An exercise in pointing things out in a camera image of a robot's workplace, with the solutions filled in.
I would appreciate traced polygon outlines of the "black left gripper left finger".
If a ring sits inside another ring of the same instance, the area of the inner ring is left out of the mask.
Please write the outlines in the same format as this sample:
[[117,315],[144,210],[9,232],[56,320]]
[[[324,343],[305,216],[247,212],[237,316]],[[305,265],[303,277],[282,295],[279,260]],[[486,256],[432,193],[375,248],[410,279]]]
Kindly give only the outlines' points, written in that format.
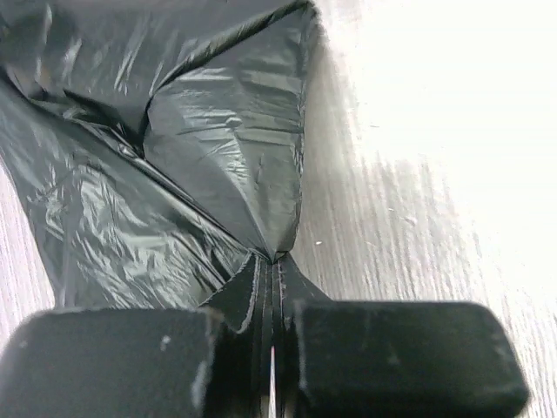
[[253,255],[197,308],[35,313],[1,355],[2,416],[265,416],[273,273]]

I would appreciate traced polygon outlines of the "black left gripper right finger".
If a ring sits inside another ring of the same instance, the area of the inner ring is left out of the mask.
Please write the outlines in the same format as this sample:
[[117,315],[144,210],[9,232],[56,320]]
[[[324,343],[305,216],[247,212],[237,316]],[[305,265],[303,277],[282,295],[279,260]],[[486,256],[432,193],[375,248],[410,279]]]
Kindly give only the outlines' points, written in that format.
[[504,327],[467,301],[332,300],[273,272],[280,417],[515,417],[530,390]]

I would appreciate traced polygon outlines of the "black trash bag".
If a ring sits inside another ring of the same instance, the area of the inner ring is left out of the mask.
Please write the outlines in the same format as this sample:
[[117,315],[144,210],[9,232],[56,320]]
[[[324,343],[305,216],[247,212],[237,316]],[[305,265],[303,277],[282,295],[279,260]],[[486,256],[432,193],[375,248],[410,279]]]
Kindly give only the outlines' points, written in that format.
[[56,307],[195,307],[292,250],[309,1],[4,1],[1,160]]

